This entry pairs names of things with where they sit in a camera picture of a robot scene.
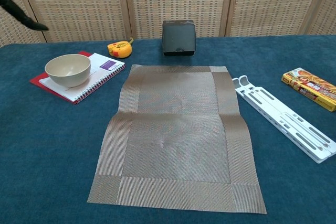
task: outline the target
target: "notebook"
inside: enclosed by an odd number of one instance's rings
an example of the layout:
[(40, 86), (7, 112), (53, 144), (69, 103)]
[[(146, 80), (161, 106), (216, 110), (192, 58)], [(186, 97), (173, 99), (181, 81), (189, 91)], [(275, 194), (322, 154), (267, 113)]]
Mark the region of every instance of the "notebook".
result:
[(37, 76), (30, 82), (43, 89), (49, 90), (58, 96), (62, 96), (73, 104), (77, 104), (124, 69), (124, 63), (121, 61), (99, 54), (92, 54), (89, 56), (86, 52), (80, 53), (88, 56), (91, 61), (89, 78), (83, 84), (73, 88), (66, 88), (58, 85), (44, 74)]

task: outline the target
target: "yellow tape measure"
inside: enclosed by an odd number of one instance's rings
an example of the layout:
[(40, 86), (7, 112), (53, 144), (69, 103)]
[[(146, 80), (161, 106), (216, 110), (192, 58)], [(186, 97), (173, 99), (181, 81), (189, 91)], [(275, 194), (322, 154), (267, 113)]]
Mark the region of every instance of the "yellow tape measure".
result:
[(116, 43), (109, 44), (107, 48), (109, 49), (109, 53), (111, 56), (117, 57), (117, 58), (126, 58), (132, 53), (132, 43), (133, 38), (131, 38), (131, 41), (120, 41)]

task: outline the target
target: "placemat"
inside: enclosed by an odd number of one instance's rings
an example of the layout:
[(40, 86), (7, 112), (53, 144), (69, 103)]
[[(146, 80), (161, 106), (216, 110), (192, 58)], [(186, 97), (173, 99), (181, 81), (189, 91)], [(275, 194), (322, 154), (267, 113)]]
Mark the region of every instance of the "placemat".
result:
[(133, 65), (88, 202), (266, 214), (227, 69)]

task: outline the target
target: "colorful box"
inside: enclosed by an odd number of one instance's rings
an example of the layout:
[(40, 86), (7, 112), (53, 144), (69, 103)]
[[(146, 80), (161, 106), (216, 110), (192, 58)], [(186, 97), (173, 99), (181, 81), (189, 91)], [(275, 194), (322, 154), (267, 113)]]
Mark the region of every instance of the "colorful box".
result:
[(336, 87), (334, 85), (302, 68), (284, 73), (281, 80), (325, 109), (336, 110)]

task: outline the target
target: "blue tablecloth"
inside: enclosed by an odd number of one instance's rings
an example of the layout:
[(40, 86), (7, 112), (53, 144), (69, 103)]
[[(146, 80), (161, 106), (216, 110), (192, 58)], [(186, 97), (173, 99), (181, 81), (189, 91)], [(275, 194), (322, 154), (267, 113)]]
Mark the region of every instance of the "blue tablecloth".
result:
[(52, 58), (108, 55), (110, 41), (0, 48), (0, 223), (335, 223), (336, 156), (316, 164), (243, 99), (268, 215), (87, 203), (105, 129), (131, 65), (226, 66), (248, 75), (336, 140), (329, 112), (280, 81), (302, 67), (336, 84), (336, 36), (200, 38), (192, 57), (162, 56), (160, 40), (136, 40), (124, 71), (78, 105), (32, 84)]

